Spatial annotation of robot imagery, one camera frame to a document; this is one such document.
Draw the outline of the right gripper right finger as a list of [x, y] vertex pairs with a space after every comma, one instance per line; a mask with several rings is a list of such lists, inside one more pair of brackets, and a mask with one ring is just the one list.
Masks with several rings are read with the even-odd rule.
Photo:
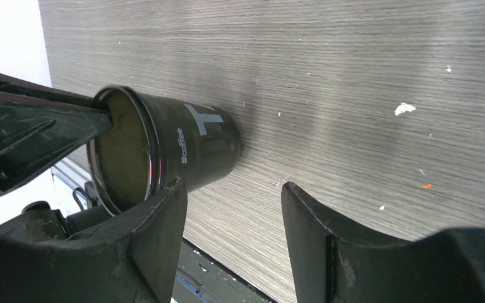
[[293, 182], [282, 214], [299, 302], [485, 302], [485, 228], [417, 241], [373, 230]]

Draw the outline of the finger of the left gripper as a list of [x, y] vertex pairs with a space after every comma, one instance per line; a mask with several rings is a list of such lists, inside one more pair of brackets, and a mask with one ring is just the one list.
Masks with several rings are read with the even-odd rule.
[[100, 109], [100, 105], [92, 97], [39, 85], [2, 73], [0, 73], [0, 92]]
[[93, 109], [0, 92], [0, 197], [111, 127], [103, 105]]

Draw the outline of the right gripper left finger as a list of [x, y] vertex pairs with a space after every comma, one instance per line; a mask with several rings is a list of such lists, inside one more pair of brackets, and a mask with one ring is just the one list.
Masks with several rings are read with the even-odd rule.
[[169, 302], [187, 203], [176, 179], [114, 217], [84, 211], [75, 233], [50, 209], [0, 224], [0, 302]]

